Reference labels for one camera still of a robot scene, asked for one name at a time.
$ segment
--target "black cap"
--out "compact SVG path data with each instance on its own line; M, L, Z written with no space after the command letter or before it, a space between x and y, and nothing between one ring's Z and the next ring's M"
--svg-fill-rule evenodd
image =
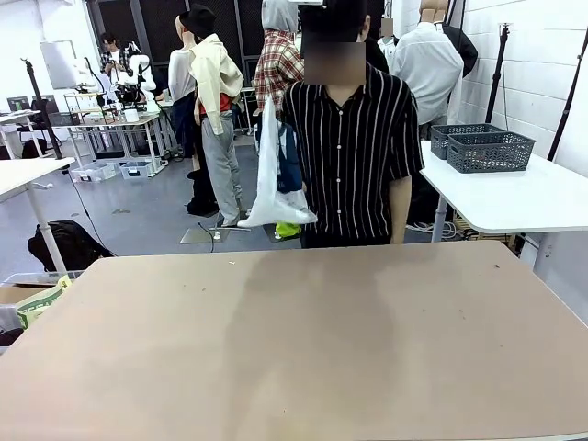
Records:
M196 37L202 39L214 33L216 19L214 12L198 3L192 4L189 11L180 14L180 23Z
M324 0L322 6L301 6L302 48L314 43L353 43L368 14L366 0Z

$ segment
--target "cream jacket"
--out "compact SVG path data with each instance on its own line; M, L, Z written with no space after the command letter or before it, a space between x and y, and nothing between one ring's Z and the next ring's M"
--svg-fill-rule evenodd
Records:
M217 34L209 35L191 50L194 60L190 65L190 74L196 78L198 98L206 109L214 133L221 135L221 94L230 98L239 96L243 75Z

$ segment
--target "backpack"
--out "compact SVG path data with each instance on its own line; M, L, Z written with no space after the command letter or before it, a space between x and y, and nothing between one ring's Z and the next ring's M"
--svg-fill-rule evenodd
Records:
M49 226L68 271L84 270L100 257L114 256L73 220L57 220L49 222ZM35 235L28 239L28 250L45 266L45 271L56 270L39 225Z
M39 143L40 151L45 154L47 152L47 142L45 140L37 139ZM39 152L33 140L26 141L22 146L22 159L38 158Z

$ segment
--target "plaid shirt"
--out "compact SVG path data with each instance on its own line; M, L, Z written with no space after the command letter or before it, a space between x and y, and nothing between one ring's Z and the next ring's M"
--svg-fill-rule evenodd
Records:
M281 114L282 96L286 88L303 79L304 63L294 45L294 34L281 30L267 30L264 48L252 82L259 109L264 110L267 97L271 96L277 114Z
M125 71L129 70L130 57L133 55L141 54L141 51L139 50L139 48L137 47L137 45L134 42L129 44L124 49L119 48L119 52L120 52L119 64L125 68ZM103 73L107 67L107 64L113 62L112 61L112 54L110 52L102 52L100 54L100 61L101 61L100 72Z

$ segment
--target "white brick wall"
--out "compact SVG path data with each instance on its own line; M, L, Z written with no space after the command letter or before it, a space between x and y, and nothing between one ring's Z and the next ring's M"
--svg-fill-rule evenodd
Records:
M418 22L419 0L402 1L402 33ZM480 60L464 82L460 119L482 122L490 97L496 65L499 24L512 23L504 55L503 79L506 115L511 130L537 140L535 153L547 156L582 48L588 20L588 0L467 0L464 30L476 45ZM459 26L458 0L453 26ZM492 122L504 127L504 89L498 90ZM588 176L588 61L563 133L556 162ZM588 322L588 233L552 235L553 249L544 260L541 278L585 321ZM526 247L525 256L537 254Z

